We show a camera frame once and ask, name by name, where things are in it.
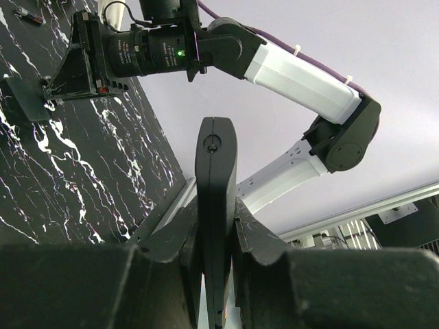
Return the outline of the black remote control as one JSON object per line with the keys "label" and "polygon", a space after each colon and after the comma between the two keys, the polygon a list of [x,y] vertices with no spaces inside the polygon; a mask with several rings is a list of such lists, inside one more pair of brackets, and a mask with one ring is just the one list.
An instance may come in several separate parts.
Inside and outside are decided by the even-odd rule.
{"label": "black remote control", "polygon": [[223,328],[235,216],[237,136],[229,118],[202,120],[195,155],[198,235],[210,328]]}

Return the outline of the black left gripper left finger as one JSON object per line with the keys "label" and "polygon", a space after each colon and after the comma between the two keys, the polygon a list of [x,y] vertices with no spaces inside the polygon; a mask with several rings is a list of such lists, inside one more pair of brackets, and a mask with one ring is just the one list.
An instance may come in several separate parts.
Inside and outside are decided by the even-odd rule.
{"label": "black left gripper left finger", "polygon": [[197,203],[139,243],[4,245],[2,328],[196,328]]}

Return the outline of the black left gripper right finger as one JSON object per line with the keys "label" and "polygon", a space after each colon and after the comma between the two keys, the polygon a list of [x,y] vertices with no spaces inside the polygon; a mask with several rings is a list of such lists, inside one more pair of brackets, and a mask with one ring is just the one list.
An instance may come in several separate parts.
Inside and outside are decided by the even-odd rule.
{"label": "black left gripper right finger", "polygon": [[233,228],[244,328],[437,328],[438,257],[418,249],[301,249],[241,201]]}

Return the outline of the black remote battery cover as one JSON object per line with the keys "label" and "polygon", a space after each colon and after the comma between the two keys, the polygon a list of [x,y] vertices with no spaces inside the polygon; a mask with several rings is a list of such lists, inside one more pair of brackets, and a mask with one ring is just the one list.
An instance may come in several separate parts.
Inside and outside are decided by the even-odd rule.
{"label": "black remote battery cover", "polygon": [[51,119],[45,107],[42,90],[37,88],[35,83],[18,77],[7,77],[1,80],[1,85],[6,87],[29,121],[43,122]]}

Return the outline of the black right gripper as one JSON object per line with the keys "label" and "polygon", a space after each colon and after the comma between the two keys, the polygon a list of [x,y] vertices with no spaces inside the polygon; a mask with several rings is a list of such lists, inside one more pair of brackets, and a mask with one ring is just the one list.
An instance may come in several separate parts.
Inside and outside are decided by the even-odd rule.
{"label": "black right gripper", "polygon": [[44,88],[47,100],[119,96],[129,81],[117,77],[110,63],[109,41],[116,35],[98,15],[81,10],[73,15],[72,45]]}

